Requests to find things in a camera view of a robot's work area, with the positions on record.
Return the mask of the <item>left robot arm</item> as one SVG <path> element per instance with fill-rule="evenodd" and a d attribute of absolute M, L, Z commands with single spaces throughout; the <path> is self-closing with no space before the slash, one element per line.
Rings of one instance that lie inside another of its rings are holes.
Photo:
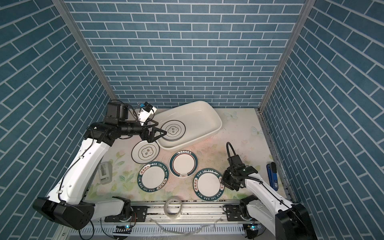
<path fill-rule="evenodd" d="M 157 108 L 149 103 L 133 112 L 135 120 L 130 121 L 132 106 L 118 100 L 107 104 L 107 113 L 101 122 L 87 127 L 81 147 L 69 168 L 57 185 L 45 197 L 37 197 L 33 209 L 51 222 L 81 230 L 88 223 L 104 217 L 116 216 L 119 221 L 130 221 L 133 217 L 131 201 L 122 197 L 97 203 L 83 201 L 102 158 L 115 140 L 122 136 L 140 136 L 148 143 L 166 135 L 159 129 L 158 122 L 151 119 Z"/>

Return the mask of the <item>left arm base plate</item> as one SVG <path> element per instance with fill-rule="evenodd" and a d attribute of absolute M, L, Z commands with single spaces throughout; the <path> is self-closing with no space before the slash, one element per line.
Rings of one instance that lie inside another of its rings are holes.
<path fill-rule="evenodd" d="M 119 215 L 105 217 L 106 223 L 140 223 L 146 220 L 147 206 L 133 206 L 123 210 Z"/>

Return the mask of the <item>white plastic bin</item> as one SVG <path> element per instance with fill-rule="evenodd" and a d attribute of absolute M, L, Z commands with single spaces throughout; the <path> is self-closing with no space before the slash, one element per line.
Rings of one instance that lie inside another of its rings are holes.
<path fill-rule="evenodd" d="M 186 133 L 174 142 L 160 138 L 159 146 L 169 152 L 185 150 L 187 147 L 206 140 L 215 135 L 222 128 L 223 122 L 214 108 L 204 101 L 196 101 L 173 109 L 165 110 L 155 115 L 159 126 L 171 120 L 178 120 L 185 124 Z"/>

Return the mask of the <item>green red rimmed plate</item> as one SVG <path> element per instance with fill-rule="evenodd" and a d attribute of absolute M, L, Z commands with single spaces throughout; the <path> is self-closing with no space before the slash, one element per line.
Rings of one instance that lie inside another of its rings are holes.
<path fill-rule="evenodd" d="M 191 151 L 179 151 L 170 158 L 169 168 L 174 176 L 188 178 L 197 170 L 198 158 Z"/>

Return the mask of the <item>aluminium rail frame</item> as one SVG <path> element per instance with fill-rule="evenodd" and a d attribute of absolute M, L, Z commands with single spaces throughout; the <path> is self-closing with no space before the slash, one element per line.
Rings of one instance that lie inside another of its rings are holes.
<path fill-rule="evenodd" d="M 130 240 L 157 237 L 195 237 L 199 235 L 239 235 L 253 240 L 264 232 L 270 232 L 260 222 L 228 222 L 223 205 L 239 205 L 240 201 L 229 202 L 183 202 L 183 212 L 178 219 L 170 219 L 164 213 L 163 202 L 142 203 L 133 206 L 147 206 L 146 220 L 140 223 L 106 223 L 105 218 L 94 220 L 81 230 L 60 231 L 57 240 Z"/>

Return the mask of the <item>grey plastic device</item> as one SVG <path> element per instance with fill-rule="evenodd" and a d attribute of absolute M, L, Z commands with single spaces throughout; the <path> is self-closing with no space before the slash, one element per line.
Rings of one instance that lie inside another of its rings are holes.
<path fill-rule="evenodd" d="M 113 166 L 110 162 L 104 162 L 99 165 L 98 173 L 102 185 L 109 184 L 113 179 Z"/>

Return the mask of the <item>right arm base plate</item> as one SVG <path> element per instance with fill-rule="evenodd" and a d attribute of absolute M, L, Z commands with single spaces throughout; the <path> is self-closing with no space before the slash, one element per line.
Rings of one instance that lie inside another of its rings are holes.
<path fill-rule="evenodd" d="M 250 217 L 244 205 L 223 205 L 222 209 L 228 222 L 254 221 Z"/>

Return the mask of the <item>clear tape roll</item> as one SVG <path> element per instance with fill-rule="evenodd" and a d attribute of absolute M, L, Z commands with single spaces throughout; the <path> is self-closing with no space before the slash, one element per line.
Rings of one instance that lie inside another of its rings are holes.
<path fill-rule="evenodd" d="M 164 213 L 170 219 L 178 219 L 183 212 L 183 202 L 176 196 L 170 197 L 164 204 Z"/>

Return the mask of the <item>blue black stapler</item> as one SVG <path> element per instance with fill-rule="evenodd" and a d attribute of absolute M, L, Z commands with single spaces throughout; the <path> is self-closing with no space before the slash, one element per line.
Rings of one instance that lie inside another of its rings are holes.
<path fill-rule="evenodd" d="M 267 164 L 266 168 L 269 178 L 269 184 L 275 191 L 277 191 L 279 189 L 277 165 L 274 162 L 271 162 Z"/>

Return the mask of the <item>white cloud-pattern plate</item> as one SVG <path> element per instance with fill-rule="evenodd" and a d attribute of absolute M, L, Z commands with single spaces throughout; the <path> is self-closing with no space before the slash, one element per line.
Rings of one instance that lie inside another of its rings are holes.
<path fill-rule="evenodd" d="M 185 124 L 178 120 L 171 120 L 164 123 L 161 129 L 167 132 L 167 134 L 163 136 L 163 139 L 169 142 L 181 139 L 186 133 Z"/>
<path fill-rule="evenodd" d="M 158 143 L 141 141 L 134 146 L 131 157 L 137 164 L 147 164 L 154 161 L 159 153 L 160 147 Z"/>

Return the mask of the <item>floral table mat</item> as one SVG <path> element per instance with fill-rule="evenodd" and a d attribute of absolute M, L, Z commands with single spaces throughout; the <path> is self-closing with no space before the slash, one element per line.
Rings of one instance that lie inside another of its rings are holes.
<path fill-rule="evenodd" d="M 269 183 L 266 165 L 273 158 L 265 135 L 262 131 L 255 109 L 216 109 L 223 125 L 214 136 L 187 147 L 199 161 L 198 170 L 212 168 L 221 174 L 229 166 L 226 143 L 230 142 L 242 162 L 253 166 L 266 184 Z M 88 191 L 88 201 L 110 200 L 113 196 L 130 199 L 133 202 L 166 201 L 177 196 L 181 200 L 198 201 L 199 197 L 193 189 L 193 177 L 180 179 L 173 174 L 166 185 L 159 191 L 147 193 L 137 183 L 139 171 L 143 167 L 132 160 L 133 147 L 140 137 L 118 139 L 107 151 L 104 160 L 113 166 L 113 179 L 109 184 L 102 185 L 98 175 Z"/>

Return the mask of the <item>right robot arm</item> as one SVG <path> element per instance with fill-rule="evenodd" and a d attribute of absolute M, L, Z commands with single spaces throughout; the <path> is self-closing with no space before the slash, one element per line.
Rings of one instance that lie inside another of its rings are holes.
<path fill-rule="evenodd" d="M 316 240 L 307 209 L 278 194 L 251 166 L 225 170 L 223 185 L 233 191 L 246 188 L 251 196 L 240 200 L 241 216 L 260 222 L 277 240 Z"/>

